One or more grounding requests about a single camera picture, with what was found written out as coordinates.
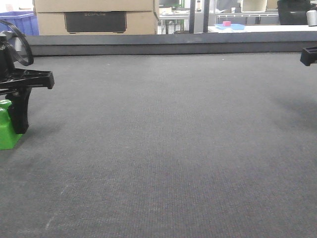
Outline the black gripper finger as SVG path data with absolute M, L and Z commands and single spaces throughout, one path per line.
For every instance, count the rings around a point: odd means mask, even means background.
M 16 92 L 10 92 L 6 99 L 11 101 L 8 107 L 8 114 L 16 134 L 25 134 L 28 127 L 28 103 L 32 88 L 20 88 Z

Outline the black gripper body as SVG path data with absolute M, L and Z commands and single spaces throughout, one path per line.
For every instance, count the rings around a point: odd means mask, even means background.
M 16 68 L 16 50 L 9 43 L 15 35 L 8 31 L 0 33 L 0 94 L 17 93 L 27 88 L 44 87 L 52 89 L 54 77 L 51 71 Z

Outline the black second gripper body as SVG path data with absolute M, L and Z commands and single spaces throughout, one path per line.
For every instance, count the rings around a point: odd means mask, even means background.
M 310 66 L 317 61 L 317 47 L 303 48 L 301 52 L 300 62 L 305 66 Z

